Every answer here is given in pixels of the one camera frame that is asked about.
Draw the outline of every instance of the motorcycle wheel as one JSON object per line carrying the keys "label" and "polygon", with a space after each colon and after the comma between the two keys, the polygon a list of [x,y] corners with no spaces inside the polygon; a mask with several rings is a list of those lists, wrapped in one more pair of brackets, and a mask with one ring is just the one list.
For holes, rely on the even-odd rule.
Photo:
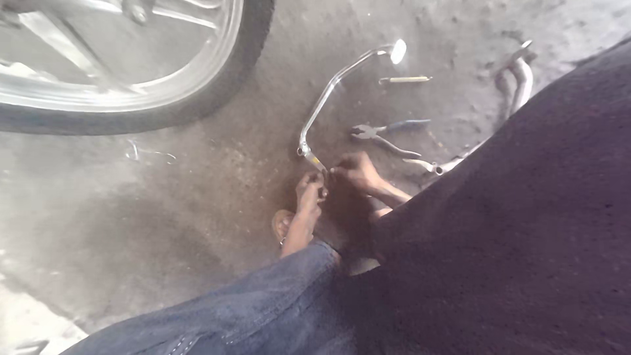
{"label": "motorcycle wheel", "polygon": [[217,73],[185,97],[146,109],[47,109],[3,102],[0,130],[52,135],[137,133],[208,117],[237,92],[254,67],[269,32],[273,0],[242,0],[238,34]]}

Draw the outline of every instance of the person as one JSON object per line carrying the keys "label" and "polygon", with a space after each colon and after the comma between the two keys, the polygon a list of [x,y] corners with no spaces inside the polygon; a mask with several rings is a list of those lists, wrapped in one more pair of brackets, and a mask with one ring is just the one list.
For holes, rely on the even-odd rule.
{"label": "person", "polygon": [[365,153],[345,155],[332,174],[392,208],[371,227],[380,267],[346,277],[312,240],[326,191],[310,174],[274,223],[278,262],[65,354],[629,353],[630,95],[625,44],[411,199]]}

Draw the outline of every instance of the wheel spoke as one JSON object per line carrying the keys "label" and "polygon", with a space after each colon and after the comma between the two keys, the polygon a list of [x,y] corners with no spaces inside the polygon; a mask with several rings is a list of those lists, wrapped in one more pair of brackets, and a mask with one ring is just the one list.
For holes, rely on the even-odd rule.
{"label": "wheel spoke", "polygon": [[[158,1],[153,8],[153,14],[159,16],[165,16],[175,18],[197,25],[205,26],[216,30],[219,28],[219,24],[215,19],[208,19],[200,17],[200,11],[197,8],[190,9],[191,4],[204,8],[204,9],[217,9],[220,8],[223,2],[221,1],[202,1],[202,0],[181,0],[184,4],[177,4],[175,1]],[[193,12],[196,15],[189,15],[189,12]]]}
{"label": "wheel spoke", "polygon": [[118,82],[103,61],[62,18],[41,11],[20,14],[20,22],[55,51],[82,70],[101,91],[131,89]]}

